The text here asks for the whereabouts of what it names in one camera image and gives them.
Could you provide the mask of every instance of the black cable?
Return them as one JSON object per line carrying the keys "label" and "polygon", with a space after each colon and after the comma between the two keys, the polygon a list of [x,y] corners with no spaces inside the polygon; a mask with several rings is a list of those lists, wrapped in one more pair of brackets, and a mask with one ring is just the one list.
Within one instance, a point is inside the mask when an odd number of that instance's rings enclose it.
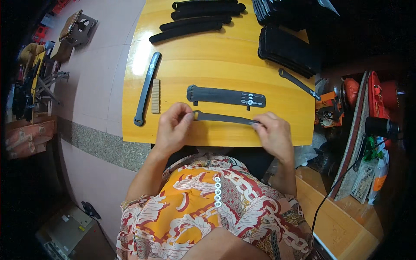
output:
{"label": "black cable", "polygon": [[363,155],[361,155],[345,172],[344,172],[344,174],[335,182],[335,184],[331,187],[331,189],[329,190],[329,192],[328,192],[328,194],[324,197],[324,199],[322,200],[322,202],[321,202],[321,204],[319,204],[319,206],[318,206],[318,208],[316,209],[316,212],[315,212],[315,217],[313,218],[313,223],[312,223],[312,233],[313,233],[313,230],[314,230],[314,228],[315,228],[315,221],[316,221],[316,216],[318,216],[318,211],[319,211],[319,209],[321,208],[321,206],[322,206],[322,204],[324,204],[324,202],[325,202],[325,200],[328,198],[328,196],[331,194],[331,192],[332,192],[332,190],[335,188],[335,186],[340,182],[340,181],[342,181],[343,179],[344,179],[344,177],[345,177],[345,175],[348,173],[348,171],[349,170],[351,170],[359,161],[361,161],[361,159],[364,157],[364,156],[367,156],[368,154],[370,154],[371,153],[371,151],[373,151],[375,148],[377,148],[377,147],[379,147],[381,144],[384,144],[387,140],[389,140],[389,139],[386,139],[386,140],[384,140],[384,141],[382,141],[381,143],[379,143],[379,144],[377,144],[377,145],[375,145],[373,148],[371,148],[368,152],[366,152],[365,154],[363,154]]}

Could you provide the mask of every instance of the rolled black strap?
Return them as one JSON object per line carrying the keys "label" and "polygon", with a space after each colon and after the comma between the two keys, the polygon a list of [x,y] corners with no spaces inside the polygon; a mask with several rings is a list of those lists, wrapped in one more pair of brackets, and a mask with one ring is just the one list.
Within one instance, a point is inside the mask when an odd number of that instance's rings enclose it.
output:
{"label": "rolled black strap", "polygon": [[179,7],[191,7],[191,8],[196,8],[196,7],[203,7],[203,6],[207,6],[207,5],[212,5],[212,4],[218,4],[218,3],[238,3],[237,0],[190,0],[190,1],[183,1],[183,2],[174,2],[172,4],[172,8],[173,9],[178,9]]}
{"label": "rolled black strap", "polygon": [[149,41],[151,43],[156,43],[156,42],[171,39],[174,37],[187,35],[190,33],[219,30],[222,28],[222,26],[223,26],[222,22],[206,22],[206,23],[182,26],[179,28],[171,29],[166,32],[161,32],[159,34],[153,35],[149,38]]}
{"label": "rolled black strap", "polygon": [[204,9],[186,9],[171,13],[171,18],[176,21],[184,18],[214,16],[214,15],[230,15],[239,16],[245,10],[245,5],[242,3],[230,5],[221,8],[204,8]]}
{"label": "rolled black strap", "polygon": [[189,19],[185,19],[185,20],[165,23],[165,24],[161,25],[159,27],[159,29],[162,32],[165,32],[167,30],[179,28],[179,27],[182,27],[182,26],[194,25],[194,24],[205,23],[205,22],[222,22],[222,23],[228,24],[228,23],[231,22],[231,16],[229,16],[229,15],[217,15],[217,16],[189,18]]}
{"label": "rolled black strap", "polygon": [[266,106],[266,97],[261,94],[229,89],[204,88],[195,85],[188,87],[186,98],[190,102],[205,101],[242,106]]}

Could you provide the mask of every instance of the patterned shirt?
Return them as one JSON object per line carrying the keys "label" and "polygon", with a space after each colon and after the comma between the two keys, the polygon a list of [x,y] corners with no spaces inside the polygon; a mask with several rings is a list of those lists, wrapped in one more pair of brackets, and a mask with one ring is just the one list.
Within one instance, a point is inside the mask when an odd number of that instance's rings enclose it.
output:
{"label": "patterned shirt", "polygon": [[157,196],[122,203],[118,259],[179,260],[216,227],[271,259],[305,259],[313,246],[299,202],[259,182],[234,158],[196,154],[163,173]]}

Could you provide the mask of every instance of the person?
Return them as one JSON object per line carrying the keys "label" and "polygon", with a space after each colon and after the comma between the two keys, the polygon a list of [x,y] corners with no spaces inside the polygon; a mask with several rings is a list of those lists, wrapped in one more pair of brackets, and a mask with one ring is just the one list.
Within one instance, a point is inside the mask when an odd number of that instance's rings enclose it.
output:
{"label": "person", "polygon": [[313,236],[295,199],[289,123],[272,112],[254,118],[261,149],[283,166],[272,188],[231,156],[191,154],[170,164],[184,153],[193,117],[185,103],[160,116],[156,143],[121,205],[118,258],[305,259]]}

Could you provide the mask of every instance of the person's right hand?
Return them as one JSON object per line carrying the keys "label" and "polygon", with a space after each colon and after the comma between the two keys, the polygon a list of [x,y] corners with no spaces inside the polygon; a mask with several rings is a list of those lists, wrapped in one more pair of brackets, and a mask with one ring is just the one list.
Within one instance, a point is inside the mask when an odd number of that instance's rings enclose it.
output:
{"label": "person's right hand", "polygon": [[293,163],[294,149],[289,123],[272,112],[257,115],[254,120],[260,122],[252,126],[257,131],[263,148],[282,164]]}

